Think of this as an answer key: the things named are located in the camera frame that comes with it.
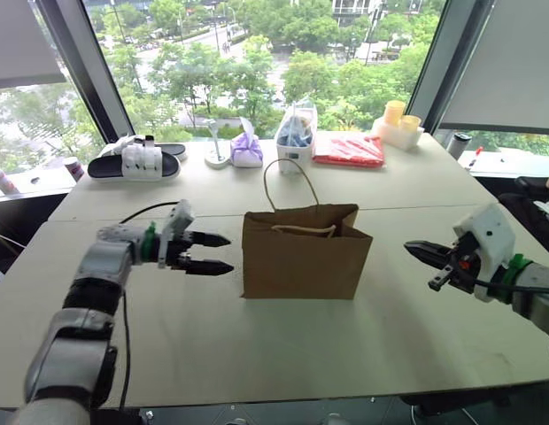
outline black cable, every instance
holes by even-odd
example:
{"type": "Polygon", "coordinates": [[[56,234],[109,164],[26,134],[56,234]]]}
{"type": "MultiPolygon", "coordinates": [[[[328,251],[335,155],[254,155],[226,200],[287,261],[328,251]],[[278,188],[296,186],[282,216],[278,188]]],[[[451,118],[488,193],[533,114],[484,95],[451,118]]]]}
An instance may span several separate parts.
{"type": "Polygon", "coordinates": [[[143,208],[142,210],[140,211],[137,211],[131,215],[129,215],[126,219],[123,219],[119,222],[119,224],[125,224],[127,223],[128,221],[132,220],[134,217],[138,216],[138,215],[141,215],[142,213],[146,213],[147,211],[149,210],[154,210],[155,208],[159,208],[160,206],[168,206],[168,205],[176,205],[178,204],[178,201],[175,201],[175,202],[162,202],[160,204],[155,204],[155,205],[151,205],[151,206],[147,206],[146,208],[143,208]]]}
{"type": "Polygon", "coordinates": [[[119,410],[125,409],[125,400],[127,399],[127,391],[129,388],[129,379],[131,377],[131,336],[129,334],[129,320],[127,316],[127,294],[123,291],[123,323],[125,323],[125,381],[123,382],[123,390],[121,391],[121,400],[119,402],[119,410]]]}
{"type": "MultiPolygon", "coordinates": [[[[140,211],[137,211],[127,218],[121,220],[119,224],[125,224],[128,221],[132,220],[134,217],[146,213],[149,210],[159,208],[160,206],[169,206],[176,205],[178,202],[162,202],[160,204],[155,204],[147,206],[140,211]]],[[[123,323],[125,324],[125,381],[123,382],[123,390],[121,391],[121,400],[119,402],[119,410],[123,411],[125,409],[125,400],[127,399],[127,391],[129,388],[129,380],[131,379],[131,335],[129,332],[129,320],[127,315],[127,293],[123,291],[123,323]]]]}
{"type": "Polygon", "coordinates": [[[491,283],[491,282],[485,282],[480,281],[479,279],[473,278],[469,276],[468,273],[466,273],[464,270],[461,269],[460,264],[458,263],[457,259],[454,255],[452,255],[450,260],[450,266],[452,266],[453,270],[462,278],[471,278],[473,279],[473,283],[475,285],[483,286],[484,288],[488,288],[490,290],[505,290],[507,292],[521,292],[525,294],[546,294],[549,295],[549,288],[544,288],[541,286],[514,286],[514,285],[507,285],[504,283],[491,283]]]}
{"type": "Polygon", "coordinates": [[[476,285],[489,288],[490,290],[506,290],[508,292],[522,292],[527,294],[547,294],[549,295],[549,288],[543,288],[541,286],[511,286],[504,283],[490,283],[479,281],[476,279],[476,285]]]}

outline window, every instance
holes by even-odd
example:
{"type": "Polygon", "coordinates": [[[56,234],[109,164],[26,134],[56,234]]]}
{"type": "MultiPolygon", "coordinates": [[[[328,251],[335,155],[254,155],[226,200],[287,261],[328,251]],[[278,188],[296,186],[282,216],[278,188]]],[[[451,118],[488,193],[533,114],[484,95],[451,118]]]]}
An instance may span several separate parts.
{"type": "MultiPolygon", "coordinates": [[[[30,8],[27,12],[35,19],[30,8]]],[[[50,53],[54,43],[46,39],[44,46],[50,53]]],[[[72,187],[74,181],[63,165],[64,158],[77,157],[87,165],[104,146],[85,104],[68,82],[62,61],[51,56],[58,72],[54,80],[66,82],[9,87],[3,80],[0,89],[0,168],[11,174],[21,193],[72,187]]],[[[27,70],[31,75],[32,65],[27,70]]]]}
{"type": "MultiPolygon", "coordinates": [[[[444,129],[438,130],[434,136],[447,147],[452,135],[459,132],[444,129]]],[[[549,176],[549,135],[485,130],[464,130],[463,133],[472,139],[458,162],[473,174],[549,176]],[[479,148],[482,152],[477,157],[479,148]]]]}
{"type": "Polygon", "coordinates": [[[309,96],[319,128],[369,129],[407,101],[445,0],[83,0],[135,132],[274,136],[309,96]]]}

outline tree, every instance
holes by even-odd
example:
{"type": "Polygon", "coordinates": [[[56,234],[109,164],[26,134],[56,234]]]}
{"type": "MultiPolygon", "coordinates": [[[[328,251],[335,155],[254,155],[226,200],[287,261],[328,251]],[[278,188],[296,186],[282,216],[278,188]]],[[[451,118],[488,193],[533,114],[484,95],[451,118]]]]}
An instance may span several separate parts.
{"type": "Polygon", "coordinates": [[[355,57],[355,50],[365,41],[370,25],[370,19],[362,16],[350,26],[339,29],[339,42],[345,47],[346,60],[355,57]]]}
{"type": "Polygon", "coordinates": [[[402,50],[402,46],[407,46],[408,44],[410,44],[410,38],[407,37],[399,37],[392,42],[392,45],[398,47],[400,50],[402,50]]]}
{"type": "Polygon", "coordinates": [[[132,4],[123,3],[115,8],[124,27],[133,29],[139,25],[146,24],[144,15],[132,4]]]}
{"type": "Polygon", "coordinates": [[[141,24],[131,30],[131,36],[137,40],[139,44],[146,44],[152,39],[152,29],[149,24],[141,24]]]}
{"type": "Polygon", "coordinates": [[[188,27],[191,30],[206,23],[211,18],[210,12],[201,4],[190,9],[189,17],[187,18],[188,27]]]}
{"type": "Polygon", "coordinates": [[[13,141],[0,135],[0,168],[6,173],[34,168],[44,161],[44,157],[44,151],[33,151],[21,141],[13,141]]]}
{"type": "Polygon", "coordinates": [[[225,88],[230,91],[232,105],[243,107],[245,116],[254,121],[261,113],[272,109],[273,88],[267,74],[272,69],[273,57],[267,49],[268,39],[253,36],[245,41],[244,60],[228,61],[225,88]]]}
{"type": "Polygon", "coordinates": [[[115,41],[124,43],[125,40],[123,40],[123,34],[121,33],[121,29],[119,27],[117,17],[115,16],[115,12],[113,11],[113,9],[109,8],[104,9],[104,11],[105,14],[102,15],[104,33],[110,35],[115,41]]]}
{"type": "Polygon", "coordinates": [[[292,20],[288,0],[256,0],[247,2],[253,35],[264,35],[275,48],[285,44],[284,27],[292,20]]]}
{"type": "Polygon", "coordinates": [[[413,37],[413,43],[423,43],[428,46],[432,43],[434,33],[436,33],[437,24],[440,18],[432,14],[420,14],[411,22],[410,32],[413,37]]]}
{"type": "Polygon", "coordinates": [[[330,16],[315,19],[297,18],[284,26],[284,39],[300,50],[324,52],[339,38],[337,22],[330,16]]]}
{"type": "Polygon", "coordinates": [[[308,95],[312,99],[331,99],[336,95],[335,64],[310,51],[295,51],[290,57],[289,69],[282,76],[287,103],[308,95]]]}
{"type": "Polygon", "coordinates": [[[549,135],[531,135],[505,133],[499,131],[466,131],[473,137],[468,150],[480,146],[486,151],[498,151],[499,148],[516,148],[549,156],[549,135]]]}
{"type": "Polygon", "coordinates": [[[360,111],[343,97],[326,104],[322,101],[321,110],[318,125],[326,130],[360,131],[372,119],[369,114],[360,111]]]}
{"type": "Polygon", "coordinates": [[[149,80],[161,96],[184,104],[184,109],[196,126],[198,91],[204,93],[208,112],[217,97],[219,86],[228,71],[220,62],[220,54],[210,46],[194,42],[188,49],[177,44],[165,44],[152,63],[149,80]]]}
{"type": "Polygon", "coordinates": [[[446,0],[422,0],[421,12],[440,16],[446,0]]]}
{"type": "Polygon", "coordinates": [[[387,64],[386,68],[390,74],[394,74],[399,83],[399,88],[409,96],[412,94],[416,82],[428,54],[428,44],[416,44],[413,47],[403,49],[398,59],[387,64]]]}
{"type": "Polygon", "coordinates": [[[236,13],[236,22],[245,33],[251,31],[251,13],[249,2],[246,0],[228,0],[228,7],[236,13]]]}
{"type": "Polygon", "coordinates": [[[134,84],[136,92],[143,92],[136,71],[140,60],[136,56],[135,47],[130,44],[118,44],[113,50],[103,49],[103,52],[117,86],[134,84]]]}
{"type": "Polygon", "coordinates": [[[294,44],[301,50],[323,52],[336,43],[339,30],[325,0],[256,0],[249,2],[251,32],[264,35],[277,49],[294,44]]]}
{"type": "MultiPolygon", "coordinates": [[[[410,97],[414,86],[410,90],[405,89],[398,69],[393,67],[396,62],[398,61],[381,66],[365,66],[359,60],[352,60],[339,68],[339,95],[364,114],[363,122],[356,123],[358,126],[367,128],[371,120],[383,115],[384,106],[389,100],[407,101],[410,97]]],[[[418,73],[414,69],[412,71],[415,78],[418,78],[418,73]]]]}
{"type": "MultiPolygon", "coordinates": [[[[31,149],[32,143],[44,143],[57,156],[77,156],[88,163],[101,149],[103,142],[88,114],[74,113],[81,100],[69,83],[5,89],[0,95],[0,122],[16,124],[24,139],[12,141],[19,158],[10,165],[36,166],[46,153],[31,149]]],[[[9,148],[5,160],[9,158],[9,148]]]]}
{"type": "Polygon", "coordinates": [[[391,12],[406,12],[410,9],[411,0],[386,0],[386,10],[391,12]]]}
{"type": "Polygon", "coordinates": [[[387,49],[395,35],[408,32],[408,19],[399,13],[389,13],[377,23],[376,36],[382,42],[387,42],[387,49]]]}
{"type": "Polygon", "coordinates": [[[194,42],[186,52],[182,66],[189,70],[196,85],[203,90],[207,111],[211,113],[218,95],[219,81],[223,80],[220,53],[215,48],[194,42]]]}
{"type": "Polygon", "coordinates": [[[181,0],[154,0],[149,6],[149,13],[158,28],[169,35],[178,35],[180,28],[176,21],[186,15],[181,0]]]}
{"type": "Polygon", "coordinates": [[[91,25],[94,28],[94,31],[96,32],[96,34],[101,33],[105,30],[104,15],[105,15],[105,6],[92,7],[89,10],[89,20],[91,20],[91,25]]]}

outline building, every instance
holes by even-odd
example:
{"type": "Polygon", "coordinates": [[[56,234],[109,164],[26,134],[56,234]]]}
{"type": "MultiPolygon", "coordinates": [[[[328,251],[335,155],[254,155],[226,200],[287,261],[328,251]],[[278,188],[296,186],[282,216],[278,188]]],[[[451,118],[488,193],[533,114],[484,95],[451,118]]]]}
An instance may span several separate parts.
{"type": "Polygon", "coordinates": [[[332,12],[340,27],[346,27],[360,16],[372,18],[382,0],[332,0],[332,12]]]}

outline tabletop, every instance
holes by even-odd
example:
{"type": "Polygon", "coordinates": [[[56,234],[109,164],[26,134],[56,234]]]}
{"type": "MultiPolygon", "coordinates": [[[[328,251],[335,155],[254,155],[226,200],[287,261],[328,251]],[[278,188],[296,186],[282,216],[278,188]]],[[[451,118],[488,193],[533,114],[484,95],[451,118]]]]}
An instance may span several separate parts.
{"type": "MultiPolygon", "coordinates": [[[[50,220],[118,220],[145,206],[188,199],[201,216],[240,215],[270,211],[261,168],[209,168],[210,143],[186,143],[188,159],[180,175],[167,182],[98,182],[84,175],[50,220]]],[[[264,163],[277,158],[274,141],[262,141],[264,163]]],[[[401,151],[385,145],[386,167],[380,170],[319,165],[305,167],[322,203],[359,204],[360,209],[414,206],[472,205],[494,197],[471,177],[430,135],[417,149],[401,151]]],[[[277,208],[307,206],[312,194],[299,174],[281,174],[277,166],[267,176],[277,208]]],[[[166,211],[148,212],[164,217],[166,211]]]]}
{"type": "MultiPolygon", "coordinates": [[[[430,290],[435,270],[403,248],[414,239],[453,242],[453,223],[476,207],[360,212],[356,228],[375,240],[349,301],[241,298],[243,217],[198,218],[194,229],[233,243],[194,247],[193,258],[221,259],[235,270],[203,277],[135,267],[127,286],[128,405],[380,396],[549,379],[548,336],[508,305],[485,304],[452,287],[430,290]]],[[[515,251],[549,266],[544,248],[506,215],[515,251]]],[[[0,407],[22,403],[23,378],[50,318],[96,231],[111,223],[46,222],[0,284],[0,407]]],[[[123,382],[121,311],[116,321],[111,407],[123,382]]]]}

